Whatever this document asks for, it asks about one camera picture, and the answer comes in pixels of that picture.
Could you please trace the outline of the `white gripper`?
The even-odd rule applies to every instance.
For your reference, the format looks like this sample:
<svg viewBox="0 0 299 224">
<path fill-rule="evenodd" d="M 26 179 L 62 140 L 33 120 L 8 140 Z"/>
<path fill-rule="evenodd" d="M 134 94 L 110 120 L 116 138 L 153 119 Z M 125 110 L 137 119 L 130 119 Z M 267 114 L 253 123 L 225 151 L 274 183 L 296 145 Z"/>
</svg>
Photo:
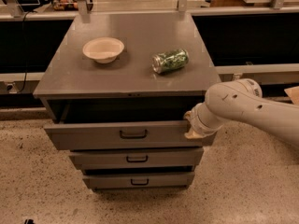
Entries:
<svg viewBox="0 0 299 224">
<path fill-rule="evenodd" d="M 184 134 L 189 140 L 208 137 L 223 125 L 223 121 L 209 111 L 205 103 L 197 104 L 183 118 L 190 124 L 190 129 Z"/>
</svg>

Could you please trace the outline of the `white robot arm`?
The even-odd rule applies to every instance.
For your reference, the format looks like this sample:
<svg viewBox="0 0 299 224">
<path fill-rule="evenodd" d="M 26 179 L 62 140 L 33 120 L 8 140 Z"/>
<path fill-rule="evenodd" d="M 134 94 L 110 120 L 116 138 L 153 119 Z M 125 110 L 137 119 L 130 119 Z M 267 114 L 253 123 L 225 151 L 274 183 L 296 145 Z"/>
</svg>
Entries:
<svg viewBox="0 0 299 224">
<path fill-rule="evenodd" d="M 235 120 L 299 147 L 299 106 L 264 99 L 261 87 L 250 78 L 211 86 L 205 101 L 187 111 L 184 118 L 190 124 L 187 139 L 208 137 Z"/>
</svg>

